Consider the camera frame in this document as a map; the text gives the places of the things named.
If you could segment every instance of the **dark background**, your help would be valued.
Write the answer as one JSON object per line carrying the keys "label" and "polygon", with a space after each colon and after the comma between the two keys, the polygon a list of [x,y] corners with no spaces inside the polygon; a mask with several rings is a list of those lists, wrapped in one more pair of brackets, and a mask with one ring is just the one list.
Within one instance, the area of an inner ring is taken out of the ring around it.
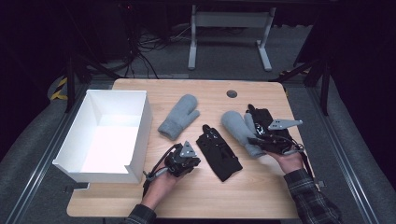
{"label": "dark background", "polygon": [[[332,78],[340,96],[378,165],[395,187],[396,153],[390,140],[396,127],[391,110],[396,102],[396,8],[386,1],[364,3],[337,9],[279,7],[274,25],[315,24],[298,62],[309,62],[331,47],[328,56]],[[133,7],[137,23],[164,39],[172,26],[190,22],[190,6]],[[326,14],[323,10],[337,13]],[[317,20],[319,14],[328,17]],[[0,3],[1,159],[23,129],[50,103],[48,88],[64,74],[71,55],[82,54],[96,63],[128,55],[130,46],[124,24],[118,2]],[[332,43],[326,45],[329,36]]]}

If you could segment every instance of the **chair leg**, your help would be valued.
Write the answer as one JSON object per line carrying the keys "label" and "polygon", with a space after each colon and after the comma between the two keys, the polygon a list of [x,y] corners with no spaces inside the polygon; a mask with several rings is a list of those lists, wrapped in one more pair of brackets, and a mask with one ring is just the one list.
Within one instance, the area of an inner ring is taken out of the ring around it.
{"label": "chair leg", "polygon": [[190,57],[189,66],[190,70],[195,69],[195,59],[197,54],[197,40],[196,40],[196,6],[192,6],[191,12],[191,45],[190,45]]}
{"label": "chair leg", "polygon": [[268,59],[267,51],[265,50],[265,44],[268,39],[268,35],[271,30],[271,25],[274,20],[275,16],[275,11],[276,8],[272,7],[268,13],[268,17],[265,20],[265,27],[264,27],[264,33],[262,35],[262,40],[257,41],[257,47],[259,49],[260,56],[262,58],[262,64],[264,65],[264,70],[266,72],[271,72],[272,71],[272,66],[270,64],[270,60]]}

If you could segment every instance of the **gray mitten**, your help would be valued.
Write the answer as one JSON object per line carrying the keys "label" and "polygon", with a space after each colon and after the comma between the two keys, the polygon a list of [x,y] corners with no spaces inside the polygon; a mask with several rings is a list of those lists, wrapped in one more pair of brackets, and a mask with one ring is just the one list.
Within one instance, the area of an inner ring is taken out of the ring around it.
{"label": "gray mitten", "polygon": [[248,142],[248,138],[256,138],[254,135],[254,130],[250,130],[254,128],[251,126],[250,120],[242,119],[242,116],[236,111],[227,111],[221,117],[222,125],[227,129],[227,131],[239,142],[239,145],[244,147],[247,150],[247,153],[252,158],[259,158],[262,155],[265,155],[265,152],[262,151],[260,147],[251,145]]}
{"label": "gray mitten", "polygon": [[175,141],[181,132],[199,116],[194,110],[198,105],[195,96],[186,94],[172,108],[165,121],[158,128],[158,132]]}

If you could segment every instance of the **open box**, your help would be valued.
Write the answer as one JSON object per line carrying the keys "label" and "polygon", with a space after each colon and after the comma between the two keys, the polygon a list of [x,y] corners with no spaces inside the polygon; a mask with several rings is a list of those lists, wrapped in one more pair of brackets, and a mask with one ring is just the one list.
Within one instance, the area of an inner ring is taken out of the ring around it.
{"label": "open box", "polygon": [[138,184],[151,121],[146,91],[87,90],[52,164],[77,182]]}

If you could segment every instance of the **robotic hand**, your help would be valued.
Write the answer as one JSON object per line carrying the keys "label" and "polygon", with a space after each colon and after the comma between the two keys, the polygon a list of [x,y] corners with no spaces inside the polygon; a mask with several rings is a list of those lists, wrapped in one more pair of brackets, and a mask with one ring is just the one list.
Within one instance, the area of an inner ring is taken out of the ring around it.
{"label": "robotic hand", "polygon": [[[165,166],[157,169],[163,160]],[[201,160],[196,157],[196,153],[188,141],[184,143],[184,146],[180,143],[173,145],[160,158],[151,172],[147,174],[145,171],[143,171],[143,174],[146,176],[146,181],[143,185],[143,196],[149,189],[149,184],[158,176],[164,174],[165,172],[169,172],[175,177],[183,176],[190,173],[195,166],[198,166],[200,162]]]}

